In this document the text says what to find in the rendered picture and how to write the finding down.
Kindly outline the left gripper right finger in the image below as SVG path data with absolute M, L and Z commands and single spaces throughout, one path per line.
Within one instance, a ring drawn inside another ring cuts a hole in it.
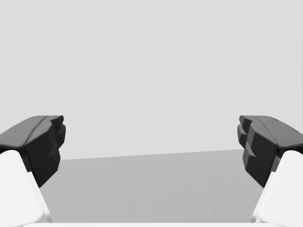
M 241 115 L 246 172 L 263 192 L 252 223 L 303 223 L 303 133 L 269 116 Z

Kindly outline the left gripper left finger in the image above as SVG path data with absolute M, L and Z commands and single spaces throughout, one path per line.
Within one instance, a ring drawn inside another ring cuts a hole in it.
M 40 188 L 58 170 L 63 121 L 33 116 L 0 134 L 0 223 L 52 222 Z

